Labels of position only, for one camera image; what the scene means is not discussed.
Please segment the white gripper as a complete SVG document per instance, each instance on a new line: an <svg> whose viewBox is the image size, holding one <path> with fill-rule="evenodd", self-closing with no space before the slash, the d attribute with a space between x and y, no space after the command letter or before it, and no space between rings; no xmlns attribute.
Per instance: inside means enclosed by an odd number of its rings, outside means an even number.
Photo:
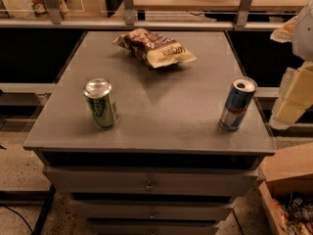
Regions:
<svg viewBox="0 0 313 235"><path fill-rule="evenodd" d="M284 130L294 125L313 105L313 0L298 16L275 29L270 39L279 43L292 42L293 53L309 61L297 70L287 68L283 75L269 124L274 129Z"/></svg>

